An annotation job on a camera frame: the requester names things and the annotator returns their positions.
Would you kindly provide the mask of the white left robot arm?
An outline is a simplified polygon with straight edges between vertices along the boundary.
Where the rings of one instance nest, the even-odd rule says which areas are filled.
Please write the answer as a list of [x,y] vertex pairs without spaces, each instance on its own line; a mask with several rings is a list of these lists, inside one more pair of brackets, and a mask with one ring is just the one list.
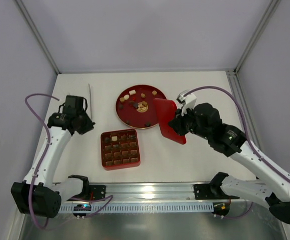
[[72,136],[93,130],[95,123],[86,113],[87,99],[67,95],[48,121],[41,120],[46,138],[32,167],[22,182],[14,182],[11,194],[20,213],[54,218],[61,204],[71,198],[83,199],[89,195],[86,176],[70,175],[64,182],[53,185],[58,163]]

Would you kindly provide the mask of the square red chocolate box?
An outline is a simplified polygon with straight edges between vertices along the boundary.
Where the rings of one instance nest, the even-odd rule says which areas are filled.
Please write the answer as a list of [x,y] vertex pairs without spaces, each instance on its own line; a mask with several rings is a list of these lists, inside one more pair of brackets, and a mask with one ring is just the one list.
[[107,171],[140,165],[137,131],[133,128],[103,132],[100,135],[101,164]]

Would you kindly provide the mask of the square red box lid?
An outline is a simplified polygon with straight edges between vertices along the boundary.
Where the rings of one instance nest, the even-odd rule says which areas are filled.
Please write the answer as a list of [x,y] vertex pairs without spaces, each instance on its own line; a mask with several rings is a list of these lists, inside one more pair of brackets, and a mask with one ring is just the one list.
[[184,145],[187,141],[185,136],[178,135],[168,123],[174,119],[177,106],[174,101],[169,99],[155,98],[153,99],[158,125],[163,137]]

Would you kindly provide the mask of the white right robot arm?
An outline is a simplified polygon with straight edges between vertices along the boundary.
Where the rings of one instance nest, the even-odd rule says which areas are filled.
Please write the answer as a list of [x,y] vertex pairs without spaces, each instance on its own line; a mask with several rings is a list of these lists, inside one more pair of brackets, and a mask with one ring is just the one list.
[[206,139],[213,150],[240,163],[263,182],[260,185],[219,172],[209,183],[215,196],[249,200],[267,208],[280,221],[290,224],[290,180],[285,179],[289,174],[286,171],[276,173],[274,163],[266,160],[262,152],[247,141],[243,131],[223,123],[219,111],[211,104],[199,104],[187,109],[186,114],[176,110],[168,126],[180,136],[191,133]]

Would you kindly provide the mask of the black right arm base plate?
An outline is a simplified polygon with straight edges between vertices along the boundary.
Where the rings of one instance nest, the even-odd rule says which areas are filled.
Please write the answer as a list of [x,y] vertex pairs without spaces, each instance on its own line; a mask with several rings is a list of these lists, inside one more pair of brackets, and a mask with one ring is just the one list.
[[196,200],[237,200],[239,197],[226,195],[222,190],[212,190],[209,183],[198,183],[193,185]]

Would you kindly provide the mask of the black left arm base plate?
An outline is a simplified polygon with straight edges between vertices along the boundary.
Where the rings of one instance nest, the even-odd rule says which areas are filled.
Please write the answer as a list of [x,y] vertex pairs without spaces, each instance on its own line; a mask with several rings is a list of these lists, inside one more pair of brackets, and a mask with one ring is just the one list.
[[95,201],[105,198],[106,185],[90,184],[83,188],[82,192],[75,195],[70,200],[74,199],[84,200],[84,201]]

